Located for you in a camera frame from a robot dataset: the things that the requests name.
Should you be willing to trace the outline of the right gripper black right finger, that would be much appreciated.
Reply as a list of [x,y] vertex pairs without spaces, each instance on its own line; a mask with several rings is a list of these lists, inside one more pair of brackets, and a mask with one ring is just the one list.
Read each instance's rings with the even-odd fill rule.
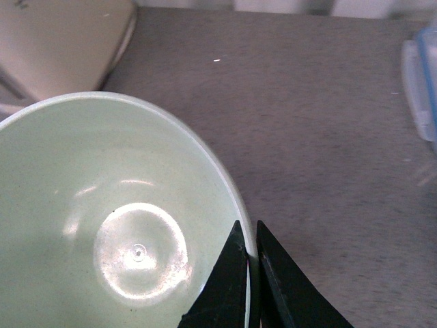
[[266,224],[257,222],[263,327],[351,327],[317,290]]

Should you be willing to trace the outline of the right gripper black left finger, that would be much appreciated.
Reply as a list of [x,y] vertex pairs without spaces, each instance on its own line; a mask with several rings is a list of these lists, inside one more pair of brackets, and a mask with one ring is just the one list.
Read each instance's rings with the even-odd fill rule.
[[227,237],[203,290],[179,327],[244,327],[247,252],[239,221]]

